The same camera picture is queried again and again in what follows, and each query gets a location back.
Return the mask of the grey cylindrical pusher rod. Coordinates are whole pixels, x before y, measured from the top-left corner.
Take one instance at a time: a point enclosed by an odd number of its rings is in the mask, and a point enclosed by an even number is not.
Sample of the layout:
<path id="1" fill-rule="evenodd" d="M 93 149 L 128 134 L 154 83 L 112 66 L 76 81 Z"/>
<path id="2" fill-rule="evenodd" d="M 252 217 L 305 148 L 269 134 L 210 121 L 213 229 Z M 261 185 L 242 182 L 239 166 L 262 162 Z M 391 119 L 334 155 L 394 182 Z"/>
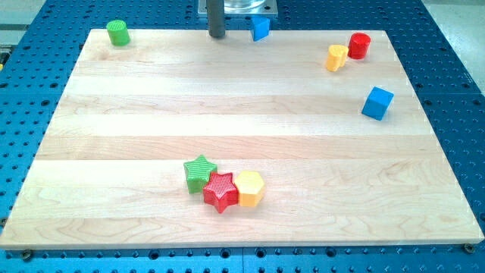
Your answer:
<path id="1" fill-rule="evenodd" d="M 224 0 L 207 0 L 208 33 L 213 38 L 225 37 Z"/>

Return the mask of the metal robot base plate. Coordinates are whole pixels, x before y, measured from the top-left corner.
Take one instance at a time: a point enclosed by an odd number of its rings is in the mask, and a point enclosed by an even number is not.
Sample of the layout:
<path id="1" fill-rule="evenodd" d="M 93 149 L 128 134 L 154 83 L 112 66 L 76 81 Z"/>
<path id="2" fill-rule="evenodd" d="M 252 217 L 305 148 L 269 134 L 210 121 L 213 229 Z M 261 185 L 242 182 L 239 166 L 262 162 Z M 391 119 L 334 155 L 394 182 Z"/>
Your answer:
<path id="1" fill-rule="evenodd" d="M 264 16 L 277 17 L 277 0 L 221 0 L 216 8 L 224 4 L 224 14 L 228 17 Z"/>

